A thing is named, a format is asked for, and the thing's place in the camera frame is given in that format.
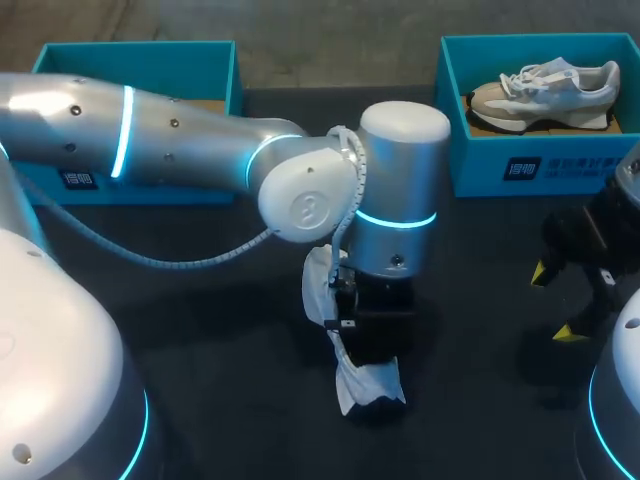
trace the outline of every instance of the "robot logo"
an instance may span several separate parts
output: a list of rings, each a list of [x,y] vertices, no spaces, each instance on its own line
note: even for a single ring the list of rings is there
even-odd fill
[[[289,213],[294,225],[303,230],[311,230],[327,220],[329,202],[320,192],[305,192],[293,201]]]
[[[16,341],[13,335],[0,332],[0,361],[6,359],[15,347]]]

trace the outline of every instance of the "metal cylinder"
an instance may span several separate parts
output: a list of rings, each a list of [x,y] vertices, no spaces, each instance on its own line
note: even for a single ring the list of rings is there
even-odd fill
[[[389,278],[418,272],[437,217],[450,131],[447,117],[426,105],[384,102],[364,112],[358,136],[367,178],[348,247],[352,268]]]
[[[246,192],[256,149],[304,135],[286,120],[218,115],[128,86],[76,80],[0,74],[0,141],[12,161]]]

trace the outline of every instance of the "cable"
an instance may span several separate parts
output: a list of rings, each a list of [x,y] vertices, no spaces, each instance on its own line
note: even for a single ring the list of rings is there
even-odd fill
[[[44,193],[40,188],[38,188],[27,176],[18,170],[14,169],[16,175],[20,179],[22,185],[38,200],[40,200],[58,219],[60,219],[63,223],[67,224],[73,230],[82,234],[89,240],[92,240],[100,247],[119,255],[126,260],[137,263],[139,265],[144,265],[145,267],[159,268],[164,270],[195,270],[202,269],[207,267],[213,267],[215,265],[219,265],[223,262],[228,262],[229,260],[239,256],[242,253],[247,252],[253,247],[259,245],[264,240],[269,238],[273,233],[271,230],[267,229],[258,236],[252,238],[244,245],[239,246],[227,253],[223,253],[222,255],[218,255],[216,257],[205,258],[202,260],[192,260],[186,262],[170,262],[166,260],[156,260],[154,258],[149,258],[144,255],[140,255],[138,253],[132,252],[131,250],[127,250],[124,247],[108,240],[107,238],[100,235],[98,232],[92,230],[76,217],[67,212],[63,207],[58,205],[55,200],[49,197],[46,193]]]
[[[333,127],[329,130],[327,136],[336,136],[340,139],[340,147],[343,156],[347,161],[352,161],[349,158],[349,153],[351,153],[349,144],[351,144],[355,150],[357,159],[356,175],[358,182],[349,210],[342,221],[338,224],[336,231],[333,233],[333,238],[331,239],[331,270],[329,271],[329,285],[332,285],[338,279],[340,274],[340,245],[342,244],[342,237],[347,231],[347,228],[351,225],[351,222],[353,222],[356,212],[362,203],[362,198],[364,197],[364,188],[367,179],[367,152],[358,138],[358,135],[347,127]]]

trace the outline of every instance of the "printed logo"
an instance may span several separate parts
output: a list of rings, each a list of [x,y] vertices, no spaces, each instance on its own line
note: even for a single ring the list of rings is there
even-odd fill
[[[70,172],[68,170],[58,170],[62,182],[67,190],[97,190],[93,175],[88,172]]]
[[[503,180],[533,180],[541,161],[540,157],[512,157],[507,164]]]

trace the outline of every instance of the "shoe sole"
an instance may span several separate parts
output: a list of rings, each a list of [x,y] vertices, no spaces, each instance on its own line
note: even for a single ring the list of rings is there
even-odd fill
[[[532,125],[541,121],[553,121],[566,125],[571,128],[580,128],[584,130],[606,130],[609,128],[609,119],[607,112],[599,113],[582,113],[582,112],[561,112],[544,117],[531,118],[528,120],[505,120],[502,118],[493,118],[483,115],[475,110],[470,110],[473,115],[485,123],[492,125],[504,132],[524,133]]]

